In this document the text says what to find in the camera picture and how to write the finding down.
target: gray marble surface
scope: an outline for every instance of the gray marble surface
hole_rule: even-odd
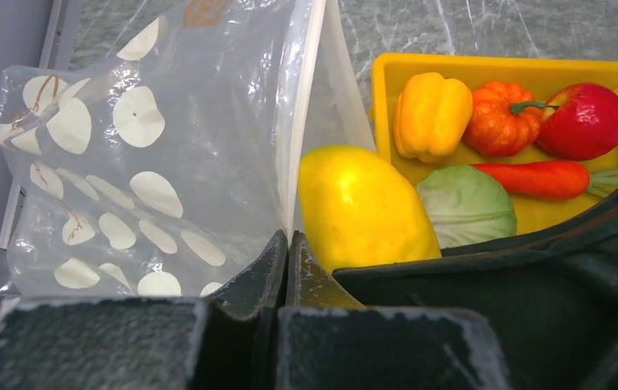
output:
[[[72,68],[119,50],[179,1],[83,0]],[[618,60],[618,0],[339,0],[339,4],[366,107],[371,104],[371,65],[385,52]]]

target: plastic bag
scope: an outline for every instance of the plastic bag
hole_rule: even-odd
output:
[[[186,1],[84,70],[8,68],[15,285],[211,293],[293,230],[302,146],[332,143],[374,150],[334,1]]]

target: green stem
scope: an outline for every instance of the green stem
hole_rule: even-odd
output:
[[[560,106],[548,106],[543,102],[522,102],[522,103],[514,103],[512,104],[512,115],[519,115],[526,107],[537,107],[541,110],[545,110],[546,108],[552,108],[553,110],[557,110]]]
[[[586,192],[592,193],[597,197],[607,197],[608,193],[602,187],[618,187],[618,169],[610,171],[595,172],[590,175],[590,184]]]

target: red fruit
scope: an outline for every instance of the red fruit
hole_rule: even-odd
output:
[[[591,160],[618,145],[618,96],[593,83],[574,84],[546,102],[536,143],[567,160]]]

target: white polka dot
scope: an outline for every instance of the white polka dot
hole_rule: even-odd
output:
[[[166,254],[177,253],[177,243],[165,231],[154,225],[151,221],[142,219],[139,221],[139,230],[151,240],[161,251]]]
[[[17,136],[23,133],[22,128],[16,128],[12,130],[12,123],[0,124],[0,144],[2,144],[7,138]]]
[[[78,258],[70,258],[55,269],[55,280],[67,288],[88,288],[101,279],[94,270]]]
[[[31,181],[42,190],[57,199],[63,198],[65,193],[63,181],[60,180],[60,176],[56,175],[52,169],[35,162],[29,167],[29,175],[31,176]]]
[[[129,180],[129,186],[145,204],[165,215],[182,218],[184,214],[182,202],[179,201],[172,184],[158,173],[151,171],[137,173]]]
[[[76,93],[89,82],[89,80],[91,79],[83,79],[67,87],[67,89],[63,91],[63,94],[60,95],[60,100],[58,101],[58,106],[60,109],[64,108],[67,102],[69,102],[70,99],[72,99],[74,95],[76,95]]]
[[[70,213],[70,218],[63,226],[63,242],[67,245],[78,245],[91,240],[96,232],[91,224],[75,213]]]
[[[107,197],[111,199],[111,201],[115,202],[117,205],[124,207],[125,209],[133,209],[134,201],[122,193],[119,189],[117,189],[114,185],[108,183],[107,181],[101,179],[100,177],[88,175],[86,176],[86,181],[88,181],[93,187],[96,187],[99,191],[104,193]]]
[[[139,280],[136,291],[143,297],[179,297],[182,288],[174,275],[168,272],[152,272]]]
[[[204,286],[204,288],[201,289],[201,296],[205,297],[207,295],[210,295],[212,293],[215,293],[218,288],[221,288],[223,286],[223,284],[218,283],[218,282],[210,282],[208,283],[206,286]]]
[[[225,254],[204,237],[192,232],[182,232],[182,240],[189,245],[195,254],[213,267],[220,267],[225,263]]]
[[[110,240],[110,246],[115,249],[129,249],[136,243],[134,232],[116,215],[101,215],[98,226]]]
[[[144,58],[156,44],[158,39],[158,20],[146,26],[132,38],[118,53],[117,57],[125,61],[138,61]]]
[[[36,128],[32,128],[31,130],[27,130],[26,132],[19,134],[18,136],[12,138],[10,142],[12,145],[22,149],[25,152],[35,154],[36,156],[41,155],[41,147],[38,145],[38,140],[36,139]]]
[[[129,283],[127,282],[127,278],[124,277],[124,272],[122,272],[122,269],[116,266],[115,264],[111,262],[107,262],[105,264],[101,264],[101,266],[98,267],[98,269],[114,277],[118,282],[120,282],[121,284],[124,284],[130,290],[132,289],[131,287],[129,287]]]
[[[22,99],[31,112],[40,114],[66,87],[57,76],[34,77],[24,85]]]
[[[158,110],[149,87],[136,87],[123,93],[113,109],[115,130],[129,145],[151,146],[165,128],[165,118]]]
[[[82,154],[91,140],[91,114],[86,105],[76,97],[63,104],[53,118],[45,124],[50,138],[59,147],[72,154]]]
[[[99,201],[101,198],[98,196],[98,193],[95,189],[89,184],[88,181],[82,179],[81,177],[73,174],[65,168],[58,168],[55,170],[58,175],[64,177],[67,180],[70,180],[72,184],[74,184],[84,195],[90,197],[94,201]]]

